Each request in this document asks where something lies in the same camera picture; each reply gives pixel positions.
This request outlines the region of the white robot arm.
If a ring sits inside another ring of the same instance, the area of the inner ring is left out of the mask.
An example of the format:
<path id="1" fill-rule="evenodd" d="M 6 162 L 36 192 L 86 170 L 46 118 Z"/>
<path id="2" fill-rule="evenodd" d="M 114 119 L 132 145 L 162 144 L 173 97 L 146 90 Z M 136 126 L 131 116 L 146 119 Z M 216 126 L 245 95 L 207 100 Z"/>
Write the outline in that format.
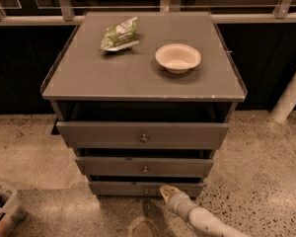
<path id="1" fill-rule="evenodd" d="M 160 193 L 169 211 L 181 218 L 197 237 L 251 237 L 225 224 L 176 187 L 163 185 Z"/>

